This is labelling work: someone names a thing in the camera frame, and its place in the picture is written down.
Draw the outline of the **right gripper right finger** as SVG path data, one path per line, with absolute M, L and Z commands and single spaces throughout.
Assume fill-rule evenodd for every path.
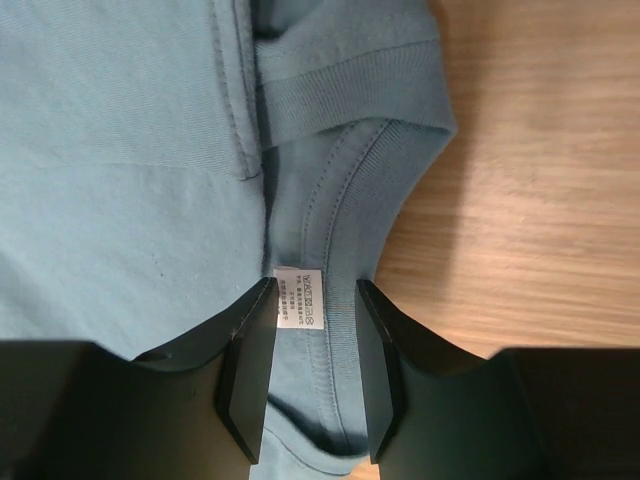
M 356 285 L 371 461 L 384 479 L 635 479 L 635 348 L 478 357 Z

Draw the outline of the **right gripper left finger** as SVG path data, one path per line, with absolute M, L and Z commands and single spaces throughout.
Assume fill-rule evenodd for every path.
M 1 345 L 5 479 L 245 479 L 260 456 L 278 285 L 133 360 L 84 341 Z

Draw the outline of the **grey-blue t shirt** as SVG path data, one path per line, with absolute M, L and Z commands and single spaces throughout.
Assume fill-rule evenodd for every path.
M 455 130 L 423 1 L 5 1 L 1 334 L 130 358 L 317 271 L 251 475 L 343 478 L 368 452 L 355 284 Z

